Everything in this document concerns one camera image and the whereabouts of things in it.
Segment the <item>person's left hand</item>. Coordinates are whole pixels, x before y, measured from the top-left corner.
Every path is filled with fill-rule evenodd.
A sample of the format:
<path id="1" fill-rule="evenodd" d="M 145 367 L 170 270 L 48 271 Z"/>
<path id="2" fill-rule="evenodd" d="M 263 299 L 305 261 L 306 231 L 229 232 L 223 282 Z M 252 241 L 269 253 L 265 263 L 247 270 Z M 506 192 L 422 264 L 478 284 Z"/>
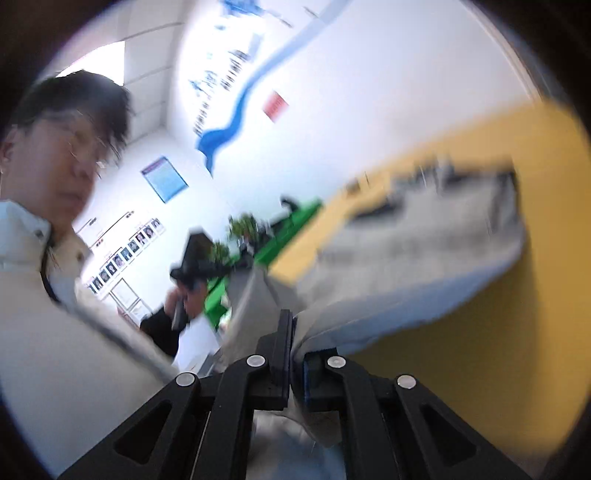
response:
<path id="1" fill-rule="evenodd" d="M 178 283 L 168 291 L 163 310 L 165 314 L 172 318 L 176 304 L 183 300 L 184 311 L 191 321 L 197 318 L 204 310 L 204 301 L 207 297 L 207 286 L 204 282 L 197 282 L 192 289 L 187 289 L 183 284 Z"/>

